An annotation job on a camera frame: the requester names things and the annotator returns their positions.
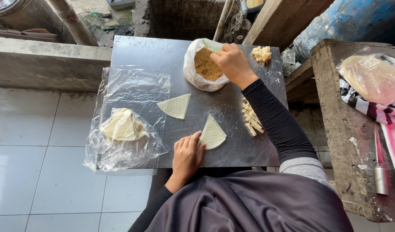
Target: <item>hand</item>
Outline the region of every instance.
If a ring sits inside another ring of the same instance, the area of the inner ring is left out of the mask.
[[[245,54],[237,44],[225,43],[218,53],[213,52],[210,58],[221,68],[226,77],[244,90],[259,79],[252,71]]]
[[[198,131],[193,135],[181,138],[174,144],[173,174],[165,184],[171,193],[181,189],[200,167],[206,147],[204,143],[196,150],[200,135],[201,131]]]

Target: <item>blue barrel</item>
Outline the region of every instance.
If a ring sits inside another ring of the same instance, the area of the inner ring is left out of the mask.
[[[335,0],[293,41],[296,59],[325,38],[395,45],[395,0]]]

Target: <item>brown sugar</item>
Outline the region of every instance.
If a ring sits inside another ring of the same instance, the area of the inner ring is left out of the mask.
[[[210,58],[213,51],[203,47],[196,52],[195,55],[195,69],[196,73],[200,74],[203,78],[209,81],[216,81],[223,73],[219,66]]]

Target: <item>stainless steel table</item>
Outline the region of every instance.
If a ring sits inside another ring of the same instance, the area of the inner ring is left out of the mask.
[[[183,76],[183,59],[191,41],[144,37],[115,36],[111,66],[137,65],[133,68],[151,69],[170,74],[170,98],[191,93],[184,120],[166,117],[163,141],[171,147],[142,168],[171,168],[173,144],[180,138],[203,130],[211,113],[226,133],[219,147],[205,151],[202,167],[279,166],[275,147],[266,133],[252,137],[242,113],[243,95],[239,87],[227,83],[215,92],[197,89]],[[265,67],[250,55],[256,46],[239,45],[256,75],[287,107],[285,84],[278,47],[271,47],[272,59]]]

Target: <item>gray sleeve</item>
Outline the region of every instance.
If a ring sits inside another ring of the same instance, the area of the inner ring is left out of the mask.
[[[289,159],[280,165],[279,171],[308,177],[328,186],[330,189],[336,192],[335,189],[329,184],[325,170],[322,167],[321,162],[317,159],[309,157]]]

